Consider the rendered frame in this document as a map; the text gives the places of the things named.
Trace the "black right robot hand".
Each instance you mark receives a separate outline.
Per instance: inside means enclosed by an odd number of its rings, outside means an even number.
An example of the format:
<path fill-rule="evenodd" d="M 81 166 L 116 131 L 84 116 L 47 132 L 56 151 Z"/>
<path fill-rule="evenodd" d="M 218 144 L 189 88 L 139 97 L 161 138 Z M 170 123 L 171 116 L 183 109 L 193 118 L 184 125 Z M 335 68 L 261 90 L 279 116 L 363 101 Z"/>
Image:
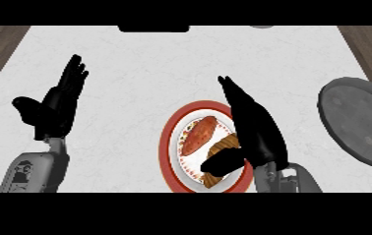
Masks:
<path fill-rule="evenodd" d="M 230 77 L 218 77 L 227 102 L 232 106 L 232 120 L 239 148 L 224 148 L 202 163 L 201 171 L 223 177 L 246 162 L 252 168 L 276 164 L 280 171 L 289 166 L 288 149 L 279 127 L 266 110 L 236 85 Z"/>

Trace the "dark grey round pan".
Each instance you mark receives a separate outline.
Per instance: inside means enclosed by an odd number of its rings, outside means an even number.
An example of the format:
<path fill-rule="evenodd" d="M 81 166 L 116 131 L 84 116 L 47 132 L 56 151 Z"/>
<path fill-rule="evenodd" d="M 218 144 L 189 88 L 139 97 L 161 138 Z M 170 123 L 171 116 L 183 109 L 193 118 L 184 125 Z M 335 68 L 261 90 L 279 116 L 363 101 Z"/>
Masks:
<path fill-rule="evenodd" d="M 372 82 L 348 77 L 333 79 L 319 92 L 317 109 L 333 141 L 372 166 Z"/>

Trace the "brown croissant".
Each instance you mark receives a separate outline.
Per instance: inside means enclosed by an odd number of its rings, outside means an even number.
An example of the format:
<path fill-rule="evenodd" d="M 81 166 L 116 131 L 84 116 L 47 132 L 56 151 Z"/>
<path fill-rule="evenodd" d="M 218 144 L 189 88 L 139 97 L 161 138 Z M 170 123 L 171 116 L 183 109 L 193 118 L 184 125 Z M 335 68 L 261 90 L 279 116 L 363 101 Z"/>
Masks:
<path fill-rule="evenodd" d="M 229 134 L 221 140 L 211 146 L 208 151 L 208 157 L 217 154 L 224 148 L 239 148 L 239 142 L 236 133 Z M 209 172 L 204 173 L 202 176 L 204 185 L 208 189 L 211 189 L 223 180 L 221 177 L 215 177 Z"/>

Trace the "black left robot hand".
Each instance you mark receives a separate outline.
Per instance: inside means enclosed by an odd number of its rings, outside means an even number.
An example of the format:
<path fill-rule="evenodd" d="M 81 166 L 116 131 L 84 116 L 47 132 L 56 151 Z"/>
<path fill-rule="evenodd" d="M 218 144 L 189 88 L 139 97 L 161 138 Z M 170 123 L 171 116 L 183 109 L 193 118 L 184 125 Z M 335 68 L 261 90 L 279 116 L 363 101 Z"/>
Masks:
<path fill-rule="evenodd" d="M 19 96 L 12 105 L 25 124 L 35 127 L 35 141 L 63 138 L 72 128 L 77 100 L 88 76 L 81 57 L 74 54 L 63 68 L 57 85 L 46 93 L 43 101 Z"/>

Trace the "orange red sweet potato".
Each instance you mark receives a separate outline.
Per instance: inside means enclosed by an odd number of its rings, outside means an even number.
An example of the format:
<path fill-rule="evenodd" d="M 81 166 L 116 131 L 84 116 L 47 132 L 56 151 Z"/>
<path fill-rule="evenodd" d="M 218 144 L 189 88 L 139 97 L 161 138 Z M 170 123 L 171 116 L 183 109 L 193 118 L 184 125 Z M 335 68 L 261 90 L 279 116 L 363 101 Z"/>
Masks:
<path fill-rule="evenodd" d="M 181 148 L 181 155 L 190 155 L 209 141 L 217 128 L 217 118 L 207 116 L 195 125 Z"/>

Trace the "black appliance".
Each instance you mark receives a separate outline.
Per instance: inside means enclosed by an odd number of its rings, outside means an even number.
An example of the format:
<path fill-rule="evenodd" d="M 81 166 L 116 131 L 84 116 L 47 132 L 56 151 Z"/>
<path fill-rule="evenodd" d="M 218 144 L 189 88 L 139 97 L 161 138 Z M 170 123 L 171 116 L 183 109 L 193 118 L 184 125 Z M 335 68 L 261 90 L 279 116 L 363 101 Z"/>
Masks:
<path fill-rule="evenodd" d="M 187 32 L 189 26 L 118 26 L 121 32 Z"/>

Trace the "red rimmed white plate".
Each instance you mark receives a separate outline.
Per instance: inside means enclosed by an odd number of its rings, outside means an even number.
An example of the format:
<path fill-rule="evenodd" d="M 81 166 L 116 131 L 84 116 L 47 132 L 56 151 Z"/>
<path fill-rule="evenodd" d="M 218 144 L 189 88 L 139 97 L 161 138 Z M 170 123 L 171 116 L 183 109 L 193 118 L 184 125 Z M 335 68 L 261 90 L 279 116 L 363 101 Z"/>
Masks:
<path fill-rule="evenodd" d="M 205 116 L 215 116 L 223 127 L 214 133 L 211 141 L 201 151 L 196 151 L 189 158 L 195 160 L 195 168 L 201 168 L 205 161 L 209 147 L 235 130 L 232 109 L 220 102 L 199 100 L 186 104 L 171 115 L 158 144 L 158 162 L 167 186 L 176 193 L 243 193 L 252 183 L 252 168 L 246 163 L 239 170 L 232 172 L 226 179 L 208 189 L 196 180 L 195 174 L 187 174 L 184 165 L 178 160 L 178 142 L 189 123 Z"/>

